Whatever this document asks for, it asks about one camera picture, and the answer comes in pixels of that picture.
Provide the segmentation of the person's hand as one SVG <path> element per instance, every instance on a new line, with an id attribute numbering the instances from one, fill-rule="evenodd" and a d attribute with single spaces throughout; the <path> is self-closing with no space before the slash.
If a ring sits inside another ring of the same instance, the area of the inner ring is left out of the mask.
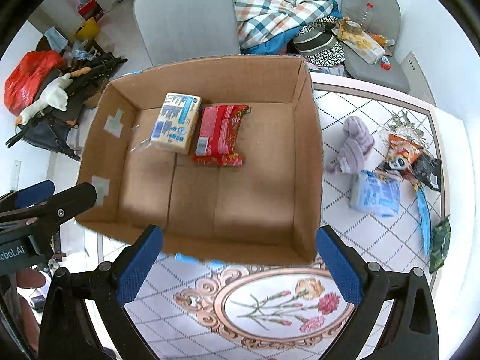
<path id="1" fill-rule="evenodd" d="M 16 274 L 16 283 L 18 288 L 36 289 L 41 288 L 46 284 L 46 278 L 41 272 L 26 268 Z M 33 353 L 38 354 L 40 336 L 38 322 L 27 300 L 20 294 L 18 297 L 23 320 L 24 335 Z"/>

